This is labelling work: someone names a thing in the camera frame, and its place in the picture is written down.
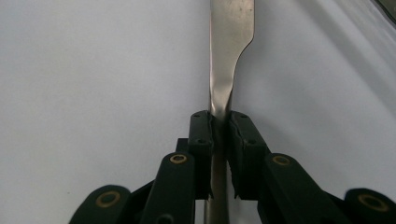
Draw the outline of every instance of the white surface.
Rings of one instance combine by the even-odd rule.
[[[93,190],[155,177],[207,108],[209,8],[0,2],[1,223],[67,223]],[[256,0],[233,109],[330,193],[396,201],[395,61],[396,32],[368,0]],[[230,209],[259,223],[255,203]]]

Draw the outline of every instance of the white background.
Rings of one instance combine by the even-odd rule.
[[[233,109],[330,193],[396,201],[395,29],[369,0],[255,13]],[[93,190],[152,180],[207,109],[209,15],[209,0],[1,1],[0,222],[67,223]],[[255,203],[230,210],[260,222]]]

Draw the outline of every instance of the silver knife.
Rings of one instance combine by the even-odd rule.
[[[211,0],[210,103],[215,141],[211,186],[205,203],[205,224],[228,224],[224,128],[230,116],[233,76],[239,56],[253,39],[254,0]]]

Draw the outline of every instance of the gold circular ring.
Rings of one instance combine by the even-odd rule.
[[[174,164],[181,164],[187,161],[187,157],[182,154],[176,154],[173,157],[171,157],[170,161]]]
[[[279,165],[290,165],[291,161],[284,156],[274,156],[273,162]]]
[[[382,200],[370,194],[361,194],[358,196],[359,202],[377,212],[388,212],[389,207]]]
[[[109,200],[108,202],[105,201],[105,197],[107,196],[112,196],[113,198]],[[111,190],[108,192],[105,192],[101,194],[97,199],[96,199],[96,205],[101,208],[108,208],[116,204],[121,198],[121,195],[115,191]]]

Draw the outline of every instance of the metal surface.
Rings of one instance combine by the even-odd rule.
[[[223,133],[230,115],[233,76],[254,32],[253,0],[211,0],[210,113],[215,141],[212,160],[213,199],[205,203],[205,223],[228,223],[226,160]]]

